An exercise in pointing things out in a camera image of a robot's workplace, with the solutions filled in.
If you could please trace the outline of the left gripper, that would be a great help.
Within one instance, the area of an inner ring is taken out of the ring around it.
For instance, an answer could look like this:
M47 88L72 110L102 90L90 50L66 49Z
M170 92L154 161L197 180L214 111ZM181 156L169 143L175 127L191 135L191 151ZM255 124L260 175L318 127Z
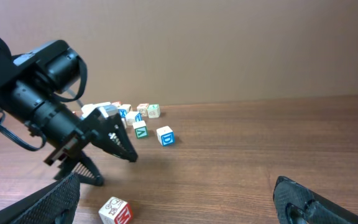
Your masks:
M73 172L81 183L98 187L104 184L100 171L82 151L89 143L129 162L138 159L119 114L106 118L95 109L80 119L66 107L52 108L44 113L44 134L55 148L44 162L52 165L56 160L63 160L55 180Z

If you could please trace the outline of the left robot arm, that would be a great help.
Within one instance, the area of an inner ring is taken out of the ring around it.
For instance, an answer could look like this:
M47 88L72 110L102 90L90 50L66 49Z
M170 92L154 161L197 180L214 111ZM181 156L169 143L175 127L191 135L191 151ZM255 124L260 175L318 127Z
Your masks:
M79 82L76 97L82 97L87 77L85 61L64 40L13 55L0 39L0 113L13 116L31 136L53 146L45 163L60 162L56 180L74 172L80 182L101 186L103 176L84 153L87 145L129 162L135 162L138 155L119 114L105 117L94 109L80 118L67 108L68 98L62 93Z

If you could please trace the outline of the green Z letter block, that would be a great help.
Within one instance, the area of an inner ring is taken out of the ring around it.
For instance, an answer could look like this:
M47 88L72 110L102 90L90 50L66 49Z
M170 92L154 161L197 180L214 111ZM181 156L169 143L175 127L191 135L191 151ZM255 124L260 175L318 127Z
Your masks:
M149 135L145 121L136 121L132 126L137 139L146 138Z

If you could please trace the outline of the red M letter block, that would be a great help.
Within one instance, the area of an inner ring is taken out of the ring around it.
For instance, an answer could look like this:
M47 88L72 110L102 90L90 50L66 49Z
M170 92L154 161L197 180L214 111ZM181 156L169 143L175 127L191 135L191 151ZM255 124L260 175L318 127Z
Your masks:
M111 197L98 211L104 224L128 224L133 212L128 202Z

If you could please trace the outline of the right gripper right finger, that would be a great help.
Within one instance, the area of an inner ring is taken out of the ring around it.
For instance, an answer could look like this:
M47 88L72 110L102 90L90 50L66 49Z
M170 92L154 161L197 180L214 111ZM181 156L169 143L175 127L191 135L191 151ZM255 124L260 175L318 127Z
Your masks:
M358 224L358 215L285 176L277 178L273 202L280 224Z

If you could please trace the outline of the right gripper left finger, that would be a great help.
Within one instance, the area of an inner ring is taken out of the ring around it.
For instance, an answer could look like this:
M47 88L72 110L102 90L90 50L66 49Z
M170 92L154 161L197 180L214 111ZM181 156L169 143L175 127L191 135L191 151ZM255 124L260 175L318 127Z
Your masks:
M76 173L0 210L0 224L72 224L80 199Z

